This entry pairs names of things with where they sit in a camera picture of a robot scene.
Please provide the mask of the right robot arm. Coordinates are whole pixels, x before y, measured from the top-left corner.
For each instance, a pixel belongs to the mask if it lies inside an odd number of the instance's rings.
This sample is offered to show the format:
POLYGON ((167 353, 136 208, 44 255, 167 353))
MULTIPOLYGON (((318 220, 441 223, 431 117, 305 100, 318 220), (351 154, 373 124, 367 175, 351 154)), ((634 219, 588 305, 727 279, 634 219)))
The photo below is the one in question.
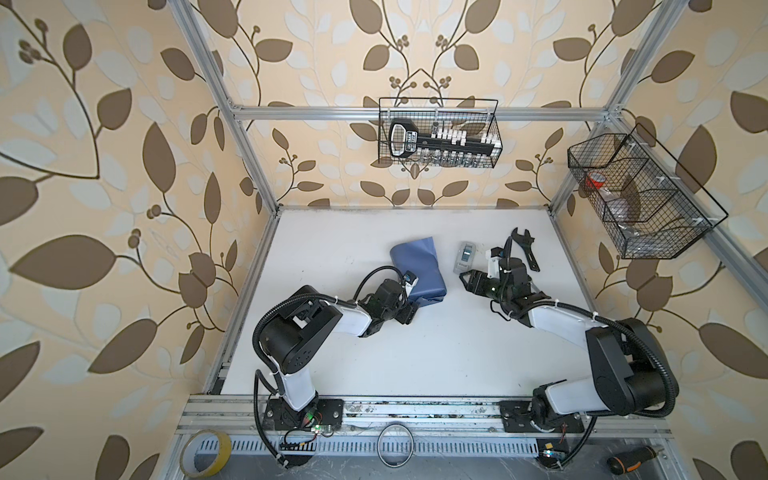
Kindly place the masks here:
POLYGON ((551 333, 586 352, 590 374, 534 389, 526 407, 509 413, 519 425, 550 432, 578 414, 664 418, 676 406, 679 384, 648 327, 635 318, 611 320, 554 299, 534 286, 519 258, 498 261, 498 273, 458 275, 465 290, 501 308, 507 321, 551 333))

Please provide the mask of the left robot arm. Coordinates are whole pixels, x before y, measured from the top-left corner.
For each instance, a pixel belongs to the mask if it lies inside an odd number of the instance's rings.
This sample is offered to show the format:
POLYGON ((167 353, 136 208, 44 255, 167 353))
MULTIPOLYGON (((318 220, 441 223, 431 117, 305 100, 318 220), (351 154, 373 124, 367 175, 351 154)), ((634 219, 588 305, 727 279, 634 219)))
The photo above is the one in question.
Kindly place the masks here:
POLYGON ((388 321, 405 325, 412 321, 418 310, 408 299, 418 284, 414 272, 381 266, 366 275, 360 286, 387 270, 397 277, 383 281, 375 292, 366 296, 362 296, 362 288, 358 288, 352 299, 342 301, 304 285, 259 320, 252 344, 276 381, 278 403, 270 410, 277 422, 298 428, 312 421, 318 393, 311 381, 309 363, 332 333, 367 338, 378 333, 388 321))

